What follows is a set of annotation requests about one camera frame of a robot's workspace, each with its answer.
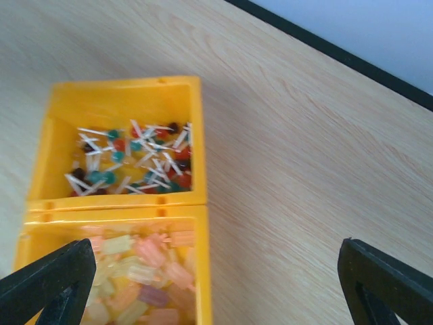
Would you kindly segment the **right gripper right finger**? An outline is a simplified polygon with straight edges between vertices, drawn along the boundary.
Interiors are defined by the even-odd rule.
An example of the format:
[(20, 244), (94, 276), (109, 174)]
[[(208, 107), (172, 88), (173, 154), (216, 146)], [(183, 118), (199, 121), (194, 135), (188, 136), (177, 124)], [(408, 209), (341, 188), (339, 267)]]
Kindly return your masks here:
[(343, 240), (338, 277), (355, 324), (432, 323), (432, 278), (362, 240)]

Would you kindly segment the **yellow bin with lollipops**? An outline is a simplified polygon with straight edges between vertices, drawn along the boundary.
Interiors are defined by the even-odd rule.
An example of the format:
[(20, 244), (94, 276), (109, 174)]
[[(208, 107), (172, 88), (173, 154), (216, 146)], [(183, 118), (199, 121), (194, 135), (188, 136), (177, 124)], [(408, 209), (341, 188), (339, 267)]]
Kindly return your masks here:
[[(192, 189), (170, 194), (72, 197), (65, 174), (78, 160), (78, 130), (123, 129), (135, 120), (146, 125), (177, 122), (192, 126)], [(198, 77), (175, 76), (58, 83), (51, 88), (43, 119), (27, 209), (79, 211), (207, 203), (206, 153), (201, 84)]]

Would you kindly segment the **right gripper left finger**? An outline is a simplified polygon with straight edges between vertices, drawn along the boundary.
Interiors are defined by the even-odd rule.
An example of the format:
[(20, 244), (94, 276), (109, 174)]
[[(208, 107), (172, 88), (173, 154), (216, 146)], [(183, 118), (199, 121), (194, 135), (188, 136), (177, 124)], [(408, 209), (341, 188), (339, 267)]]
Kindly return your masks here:
[(96, 272), (91, 242), (75, 240), (1, 279), (1, 323), (80, 324)]

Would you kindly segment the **yellow bin with gummies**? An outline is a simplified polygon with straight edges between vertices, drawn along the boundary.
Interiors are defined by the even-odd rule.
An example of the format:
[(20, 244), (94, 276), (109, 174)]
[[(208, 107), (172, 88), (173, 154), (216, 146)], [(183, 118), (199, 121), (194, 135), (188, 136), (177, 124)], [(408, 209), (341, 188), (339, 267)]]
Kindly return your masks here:
[(205, 207), (30, 213), (15, 268), (87, 238), (97, 271), (83, 324), (211, 324)]

